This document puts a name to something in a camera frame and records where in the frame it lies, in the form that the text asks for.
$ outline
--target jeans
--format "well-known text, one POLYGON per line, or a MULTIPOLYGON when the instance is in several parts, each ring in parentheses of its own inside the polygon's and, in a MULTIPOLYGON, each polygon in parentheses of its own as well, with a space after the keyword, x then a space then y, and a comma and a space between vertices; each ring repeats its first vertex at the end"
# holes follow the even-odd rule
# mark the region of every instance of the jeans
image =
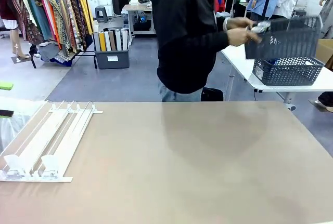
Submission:
POLYGON ((202 89, 190 94, 180 94, 169 90, 162 82, 159 82, 158 87, 162 102, 201 102, 202 89))

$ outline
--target white skirt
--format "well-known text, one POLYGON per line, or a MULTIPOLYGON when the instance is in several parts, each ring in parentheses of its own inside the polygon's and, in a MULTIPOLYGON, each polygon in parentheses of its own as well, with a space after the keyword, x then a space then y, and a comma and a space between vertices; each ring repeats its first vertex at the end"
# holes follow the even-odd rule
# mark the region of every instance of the white skirt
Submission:
POLYGON ((17 25, 16 20, 2 20, 4 22, 5 28, 9 30, 14 30, 18 28, 19 26, 17 25))

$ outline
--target yellow fabric roll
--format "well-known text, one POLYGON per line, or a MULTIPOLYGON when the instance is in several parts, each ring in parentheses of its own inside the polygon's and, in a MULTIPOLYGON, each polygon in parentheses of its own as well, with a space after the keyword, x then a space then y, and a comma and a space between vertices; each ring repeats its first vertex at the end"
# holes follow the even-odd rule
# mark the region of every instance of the yellow fabric roll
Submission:
POLYGON ((91 22, 94 22, 94 19, 93 19, 92 11, 90 10, 90 6, 88 5, 88 8, 87 8, 87 1, 86 0, 80 0, 80 2, 81 2, 82 9, 83 9, 85 20, 86 20, 87 25, 88 25, 89 34, 93 34, 93 28, 90 24, 89 17, 91 19, 91 22))
POLYGON ((100 42, 100 50, 101 51, 106 51, 106 43, 105 43, 104 33, 99 33, 99 42, 100 42))

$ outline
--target white cuff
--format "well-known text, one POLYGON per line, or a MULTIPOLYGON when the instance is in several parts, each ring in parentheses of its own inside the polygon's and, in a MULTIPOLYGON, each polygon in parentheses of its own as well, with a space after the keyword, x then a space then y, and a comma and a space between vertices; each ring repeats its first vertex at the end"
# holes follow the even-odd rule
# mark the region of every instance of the white cuff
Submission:
POLYGON ((228 18, 225 18, 224 22, 223 22, 223 32, 225 32, 225 33, 228 31, 227 22, 228 22, 228 18))

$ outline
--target pink garment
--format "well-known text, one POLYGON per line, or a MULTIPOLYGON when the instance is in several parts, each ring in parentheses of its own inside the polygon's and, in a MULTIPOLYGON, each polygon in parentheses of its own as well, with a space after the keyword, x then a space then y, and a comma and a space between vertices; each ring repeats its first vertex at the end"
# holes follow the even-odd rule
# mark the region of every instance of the pink garment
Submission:
POLYGON ((43 7, 44 7, 44 11, 45 11, 45 14, 46 14, 46 17, 47 17, 48 24, 50 25, 50 28, 51 28, 51 31, 52 31, 53 38, 54 38, 54 40, 56 40, 57 38, 56 38, 56 33, 55 33, 55 27, 54 27, 54 24, 53 24, 53 21, 52 21, 50 5, 47 3, 46 0, 42 0, 42 3, 43 3, 43 7))

